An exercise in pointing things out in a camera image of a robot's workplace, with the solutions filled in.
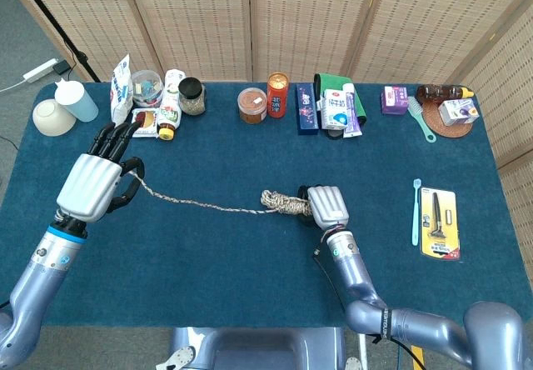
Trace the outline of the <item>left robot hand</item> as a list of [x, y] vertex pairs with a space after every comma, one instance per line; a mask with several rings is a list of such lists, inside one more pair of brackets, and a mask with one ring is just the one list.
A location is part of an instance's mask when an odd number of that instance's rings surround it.
[[143, 161], [126, 152], [139, 122], [116, 125], [110, 122], [93, 139], [87, 152], [72, 166], [57, 196], [55, 221], [94, 223], [106, 213], [128, 205], [145, 175]]

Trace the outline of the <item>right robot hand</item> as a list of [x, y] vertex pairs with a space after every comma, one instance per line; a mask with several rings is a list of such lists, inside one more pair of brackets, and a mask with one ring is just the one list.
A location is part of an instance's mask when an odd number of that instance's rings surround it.
[[316, 185], [300, 186], [297, 196], [310, 203], [309, 215], [299, 214], [298, 220], [308, 227], [318, 227], [322, 231], [348, 224], [349, 213], [338, 187]]

